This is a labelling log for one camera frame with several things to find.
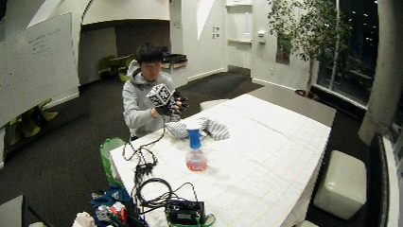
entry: white cube stool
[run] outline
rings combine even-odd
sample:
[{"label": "white cube stool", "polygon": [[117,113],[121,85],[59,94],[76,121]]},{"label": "white cube stool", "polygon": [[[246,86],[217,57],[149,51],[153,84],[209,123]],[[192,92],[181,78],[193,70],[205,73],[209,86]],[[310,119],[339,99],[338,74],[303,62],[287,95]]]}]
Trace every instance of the white cube stool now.
[{"label": "white cube stool", "polygon": [[367,202],[364,163],[333,150],[314,205],[342,219],[350,219]]},{"label": "white cube stool", "polygon": [[28,227],[47,227],[43,222],[31,224]]},{"label": "white cube stool", "polygon": [[297,227],[319,227],[319,226],[314,224],[311,221],[305,220],[297,225]]},{"label": "white cube stool", "polygon": [[201,111],[211,108],[213,106],[215,106],[215,105],[218,105],[218,104],[221,104],[221,103],[223,103],[226,101],[229,101],[229,99],[217,99],[217,100],[202,102],[201,103]]}]

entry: black cable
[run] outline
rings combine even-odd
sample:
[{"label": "black cable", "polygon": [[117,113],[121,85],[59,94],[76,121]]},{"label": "black cable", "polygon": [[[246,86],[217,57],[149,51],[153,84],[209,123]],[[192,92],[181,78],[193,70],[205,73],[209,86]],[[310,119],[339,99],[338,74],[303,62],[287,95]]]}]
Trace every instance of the black cable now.
[{"label": "black cable", "polygon": [[[156,197],[154,199],[152,199],[149,201],[144,198],[142,193],[141,193],[141,190],[148,183],[162,183],[168,188],[168,192],[165,192],[162,195],[160,195],[158,197]],[[161,178],[150,178],[148,181],[145,181],[142,184],[140,184],[138,187],[136,187],[134,198],[136,198],[137,204],[140,206],[142,206],[144,208],[145,207],[150,208],[149,210],[142,211],[141,215],[144,215],[145,213],[149,213],[150,211],[153,211],[161,207],[166,207],[166,205],[172,202],[173,198],[176,198],[178,201],[189,201],[188,199],[181,198],[177,195],[177,192],[188,184],[192,185],[192,183],[184,183],[174,191],[173,191],[170,184]],[[198,201],[198,196],[197,196],[197,192],[194,189],[194,185],[192,185],[192,189],[193,189],[196,200]]]},{"label": "black cable", "polygon": [[[124,146],[124,151],[122,151],[122,156],[124,156],[124,159],[126,160],[126,161],[129,161],[133,157],[134,157],[134,155],[137,154],[137,153],[141,153],[141,150],[142,149],[145,149],[152,155],[153,155],[153,157],[154,157],[154,154],[152,153],[152,151],[149,150],[149,149],[146,149],[145,147],[146,146],[149,146],[149,145],[153,145],[156,142],[158,142],[161,139],[162,139],[162,137],[164,137],[164,135],[165,135],[165,128],[166,128],[166,126],[165,126],[165,118],[164,118],[164,116],[162,116],[162,120],[164,120],[164,131],[162,131],[162,134],[161,134],[161,136],[153,141],[153,142],[150,142],[149,144],[145,144],[145,145],[141,145],[140,147],[138,147],[138,149],[134,149],[134,147],[133,147],[133,145],[132,145],[132,143],[130,143],[130,139],[129,139],[129,142],[125,144],[125,146]],[[132,150],[133,150],[133,154],[132,154],[132,156],[129,157],[129,158],[126,158],[126,145],[128,144],[130,144],[130,148],[132,148]]]}]

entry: plastic bottle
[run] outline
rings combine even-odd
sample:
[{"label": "plastic bottle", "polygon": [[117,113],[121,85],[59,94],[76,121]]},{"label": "plastic bottle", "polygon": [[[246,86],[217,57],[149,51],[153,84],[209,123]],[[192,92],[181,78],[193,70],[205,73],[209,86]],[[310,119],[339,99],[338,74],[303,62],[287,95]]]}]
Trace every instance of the plastic bottle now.
[{"label": "plastic bottle", "polygon": [[186,153],[186,165],[192,171],[203,171],[206,169],[206,156],[202,153],[200,124],[193,122],[186,124],[190,140],[190,150]]}]

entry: camera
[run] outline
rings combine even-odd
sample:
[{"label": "camera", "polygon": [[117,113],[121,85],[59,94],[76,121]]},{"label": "camera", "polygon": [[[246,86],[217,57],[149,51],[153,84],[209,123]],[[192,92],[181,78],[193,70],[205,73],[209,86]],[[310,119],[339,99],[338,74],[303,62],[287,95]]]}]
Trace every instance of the camera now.
[{"label": "camera", "polygon": [[166,219],[172,224],[200,225],[205,222],[202,201],[169,200],[165,206]]}]

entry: white table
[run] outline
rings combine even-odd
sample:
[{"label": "white table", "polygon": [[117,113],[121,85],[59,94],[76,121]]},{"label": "white table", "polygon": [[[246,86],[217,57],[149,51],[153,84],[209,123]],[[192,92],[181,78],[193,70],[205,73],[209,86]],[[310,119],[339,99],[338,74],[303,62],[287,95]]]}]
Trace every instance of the white table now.
[{"label": "white table", "polygon": [[[205,214],[217,218],[214,226],[293,226],[305,219],[331,130],[329,122],[331,125],[335,112],[325,112],[331,113],[327,126],[251,95],[238,96],[184,119],[186,122],[203,116],[227,125],[226,140],[207,137],[201,142],[207,169],[188,170],[184,159],[189,140],[177,139],[168,132],[149,147],[158,160],[153,177],[165,179],[174,189],[186,182],[196,186]],[[161,133],[162,130],[136,140],[134,148]],[[137,160],[126,161],[122,150],[124,147],[113,150],[110,159],[130,193]],[[148,187],[148,192],[160,195],[161,188]],[[178,194],[194,199],[190,186]],[[152,211],[146,221],[150,226],[166,226],[164,208]]]}]

